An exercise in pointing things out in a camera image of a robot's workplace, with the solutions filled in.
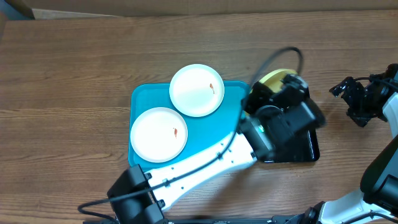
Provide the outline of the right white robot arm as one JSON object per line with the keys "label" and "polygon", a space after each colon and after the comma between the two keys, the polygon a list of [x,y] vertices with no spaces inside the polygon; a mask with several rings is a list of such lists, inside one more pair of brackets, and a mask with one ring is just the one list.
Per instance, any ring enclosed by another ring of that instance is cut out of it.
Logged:
{"label": "right white robot arm", "polygon": [[387,122],[392,141],[365,170],[360,187],[338,200],[320,202],[286,220],[293,223],[350,224],[380,218],[397,223],[397,64],[362,78],[346,77],[330,89],[349,106],[347,115],[360,127],[373,118]]}

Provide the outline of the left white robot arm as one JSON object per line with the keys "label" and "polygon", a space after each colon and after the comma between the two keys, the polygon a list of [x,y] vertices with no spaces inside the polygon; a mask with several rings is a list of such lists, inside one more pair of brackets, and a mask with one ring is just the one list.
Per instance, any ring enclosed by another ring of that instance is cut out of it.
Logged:
{"label": "left white robot arm", "polygon": [[305,162],[318,149],[315,130],[325,117],[297,75],[280,79],[272,90],[256,82],[243,103],[245,117],[224,139],[170,166],[124,171],[107,196],[117,223],[165,223],[163,212],[189,191],[225,172],[255,162]]}

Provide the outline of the yellow plate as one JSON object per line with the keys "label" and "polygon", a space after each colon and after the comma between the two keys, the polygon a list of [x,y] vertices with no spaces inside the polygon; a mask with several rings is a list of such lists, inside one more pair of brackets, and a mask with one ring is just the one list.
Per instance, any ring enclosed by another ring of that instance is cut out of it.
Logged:
{"label": "yellow plate", "polygon": [[267,75],[264,75],[257,83],[253,86],[250,93],[254,91],[264,91],[265,94],[274,94],[282,89],[282,80],[287,75],[297,75],[297,72],[292,69],[280,68],[274,70]]}

